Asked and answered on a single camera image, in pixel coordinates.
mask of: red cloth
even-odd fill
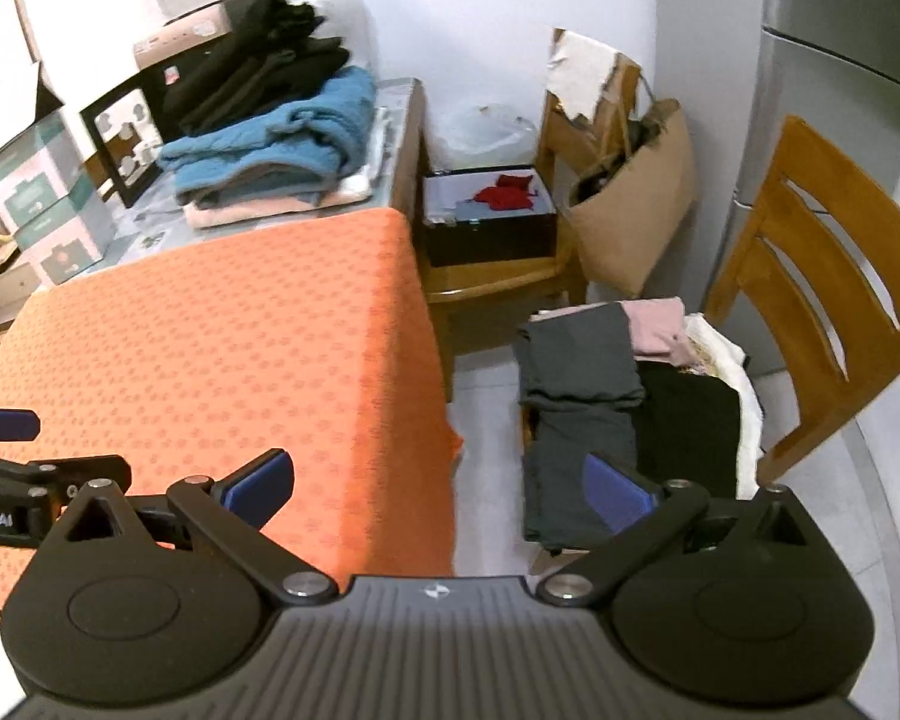
[[[514,187],[514,189],[523,190],[527,194],[530,194],[530,181],[533,181],[533,176],[531,175],[506,175],[506,173],[502,173],[497,176],[498,187]]]
[[[474,199],[485,202],[495,211],[518,211],[533,208],[530,193],[516,187],[486,187],[477,192]]]

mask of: tile floor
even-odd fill
[[[484,317],[481,324],[480,317],[466,317],[452,328],[458,351],[465,352],[457,357],[454,400],[447,407],[466,443],[455,478],[458,574],[522,574],[535,556],[535,548],[521,538],[518,370],[506,346],[506,336],[520,320],[507,324],[507,319]],[[475,334],[491,336],[494,346],[474,350],[480,346]],[[767,412],[764,445],[770,446],[796,424],[796,402],[785,375],[759,381],[756,389]],[[898,720],[898,650],[887,572],[844,438],[826,442],[783,482],[809,509],[874,612],[874,649],[852,698],[874,720]]]

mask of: silver bolt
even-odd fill
[[[330,589],[330,580],[316,571],[299,571],[284,577],[283,589],[298,598],[313,598]]]
[[[543,584],[549,594],[564,601],[583,598],[593,592],[593,583],[580,574],[554,574]]]

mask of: blue towel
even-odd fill
[[[344,68],[309,100],[166,143],[158,162],[191,200],[269,172],[280,172],[296,193],[331,189],[365,161],[374,94],[367,71]]]

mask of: plastic bag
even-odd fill
[[[468,167],[529,165],[536,153],[536,127],[506,105],[469,106],[427,132],[427,151],[436,172]]]
[[[373,73],[376,46],[364,0],[289,1],[312,4],[317,14],[324,18],[314,37],[343,38],[343,47],[350,52],[350,64]]]

